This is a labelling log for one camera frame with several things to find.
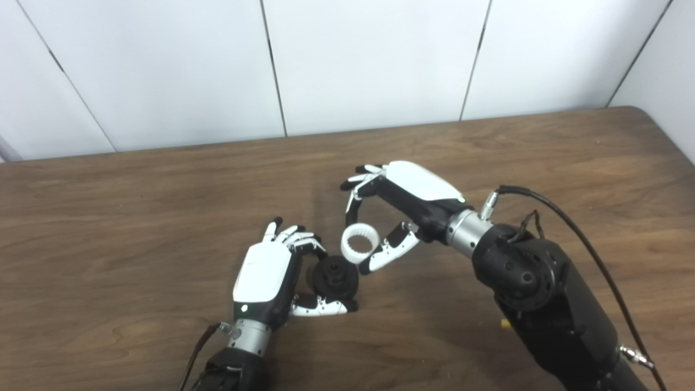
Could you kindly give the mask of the white and black left hand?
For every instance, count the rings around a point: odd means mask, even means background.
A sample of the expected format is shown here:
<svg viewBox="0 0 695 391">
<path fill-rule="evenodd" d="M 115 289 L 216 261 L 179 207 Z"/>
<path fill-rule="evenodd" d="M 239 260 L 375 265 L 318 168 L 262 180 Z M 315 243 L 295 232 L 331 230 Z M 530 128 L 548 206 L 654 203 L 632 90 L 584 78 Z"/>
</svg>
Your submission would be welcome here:
<svg viewBox="0 0 695 391">
<path fill-rule="evenodd" d="M 281 230 L 276 216 L 260 242 L 248 248 L 232 290 L 233 317 L 264 324 L 273 331 L 290 317 L 325 317 L 357 312 L 358 302 L 327 294 L 297 293 L 305 256 L 328 257 L 322 239 L 303 225 Z"/>
</svg>

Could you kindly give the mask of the white and black right hand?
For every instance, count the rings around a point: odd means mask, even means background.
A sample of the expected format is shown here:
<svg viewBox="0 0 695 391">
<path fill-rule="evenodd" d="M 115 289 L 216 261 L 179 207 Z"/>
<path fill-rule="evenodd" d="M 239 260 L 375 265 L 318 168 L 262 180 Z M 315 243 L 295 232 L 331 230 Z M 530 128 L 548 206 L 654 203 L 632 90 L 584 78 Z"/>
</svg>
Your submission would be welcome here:
<svg viewBox="0 0 695 391">
<path fill-rule="evenodd" d="M 382 269 L 412 250 L 417 243 L 447 244 L 450 224 L 471 207 L 462 193 L 440 176 L 409 161 L 384 165 L 362 165 L 356 175 L 343 181 L 340 190 L 349 194 L 346 226 L 358 222 L 358 210 L 365 198 L 379 197 L 402 212 L 402 221 L 357 262 L 358 272 L 368 275 Z"/>
</svg>

